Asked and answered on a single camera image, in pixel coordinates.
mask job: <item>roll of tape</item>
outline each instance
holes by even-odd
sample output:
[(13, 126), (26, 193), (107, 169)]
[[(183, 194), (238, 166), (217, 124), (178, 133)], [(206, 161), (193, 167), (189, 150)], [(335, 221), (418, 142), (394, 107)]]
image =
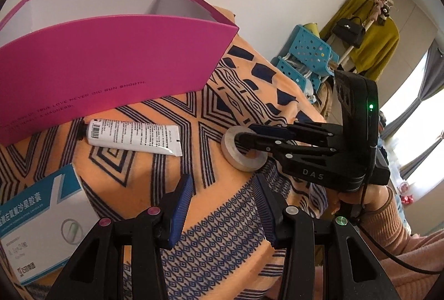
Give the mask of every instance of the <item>roll of tape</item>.
[(236, 148), (234, 137), (239, 133), (255, 133), (248, 127), (235, 126), (228, 129), (222, 137), (221, 148), (225, 159), (234, 168), (244, 172), (254, 172), (261, 168), (268, 158), (267, 152), (256, 151), (256, 157), (248, 158)]

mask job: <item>mustard yellow garment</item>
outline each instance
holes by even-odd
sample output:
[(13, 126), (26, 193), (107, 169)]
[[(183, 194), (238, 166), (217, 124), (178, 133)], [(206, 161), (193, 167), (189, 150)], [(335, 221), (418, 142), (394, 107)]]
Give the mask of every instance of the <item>mustard yellow garment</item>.
[[(350, 18), (352, 13), (359, 8), (365, 0), (349, 0), (340, 10), (330, 19), (321, 31), (321, 38), (331, 35), (336, 22), (341, 18)], [(370, 0), (366, 3), (355, 16), (365, 21), (370, 14), (374, 2)], [(384, 26), (373, 23), (367, 33), (365, 33), (364, 41), (361, 47), (354, 48), (350, 52), (350, 58), (356, 66), (358, 73), (366, 71), (365, 76), (377, 81), (383, 69), (389, 62), (399, 42), (399, 32), (396, 24), (391, 18), (387, 18)]]

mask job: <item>gray curtain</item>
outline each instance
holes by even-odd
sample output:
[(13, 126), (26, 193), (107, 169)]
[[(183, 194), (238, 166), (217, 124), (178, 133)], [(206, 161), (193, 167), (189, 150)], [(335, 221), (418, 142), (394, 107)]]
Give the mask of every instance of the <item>gray curtain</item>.
[(428, 49), (425, 63), (424, 77), (418, 97), (413, 103), (394, 121), (390, 122), (381, 133), (382, 139), (387, 139), (401, 128), (404, 122), (418, 108), (422, 101), (429, 99), (438, 93), (444, 86), (444, 57), (438, 48), (436, 40)]
[(413, 161), (410, 161), (405, 166), (402, 166), (399, 170), (399, 174), (401, 178), (407, 181), (407, 178), (410, 177), (412, 173), (419, 167), (419, 165), (427, 158), (429, 154), (441, 143), (444, 138), (444, 131), (441, 132), (441, 135), (437, 138), (434, 144), (432, 144), (429, 148), (427, 148), (423, 153), (421, 153), (418, 157), (416, 157)]

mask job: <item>orange blanket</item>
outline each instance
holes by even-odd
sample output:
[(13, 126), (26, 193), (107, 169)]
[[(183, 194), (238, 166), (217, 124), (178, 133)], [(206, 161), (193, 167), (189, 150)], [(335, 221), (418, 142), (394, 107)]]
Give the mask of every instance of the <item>orange blanket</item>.
[[(77, 119), (0, 147), (1, 203), (72, 162), (97, 213), (126, 219), (157, 204), (175, 188), (181, 173), (190, 173), (196, 195), (184, 233), (172, 251), (163, 252), (170, 299), (259, 299), (281, 274), (284, 252), (264, 239), (252, 198), (252, 174), (230, 166), (220, 141), (235, 125), (324, 121), (299, 87), (237, 36), (202, 91), (135, 103), (85, 120), (93, 117), (178, 125), (183, 157), (91, 147), (77, 141)], [(307, 188), (278, 168), (270, 157), (259, 171), (289, 204), (319, 216), (327, 205), (323, 189)], [(125, 262), (129, 299), (130, 248)], [(29, 300), (43, 300), (58, 275), (21, 287), (3, 249), (0, 265)]]

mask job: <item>person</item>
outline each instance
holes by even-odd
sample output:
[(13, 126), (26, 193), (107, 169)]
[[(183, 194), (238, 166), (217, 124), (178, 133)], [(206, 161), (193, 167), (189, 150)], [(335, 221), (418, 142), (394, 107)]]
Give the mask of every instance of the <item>person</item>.
[[(337, 193), (327, 189), (332, 212), (339, 210), (340, 200), (359, 204), (362, 192)], [(387, 251), (416, 268), (442, 271), (444, 268), (444, 230), (429, 236), (410, 236), (398, 216), (393, 191), (387, 186), (369, 185), (364, 199), (361, 225)], [(424, 275), (407, 270), (389, 259), (361, 234), (380, 261), (402, 300), (423, 300), (439, 275)], [(322, 299), (322, 268), (315, 270), (315, 300)], [(267, 297), (277, 299), (280, 280), (268, 291)]]

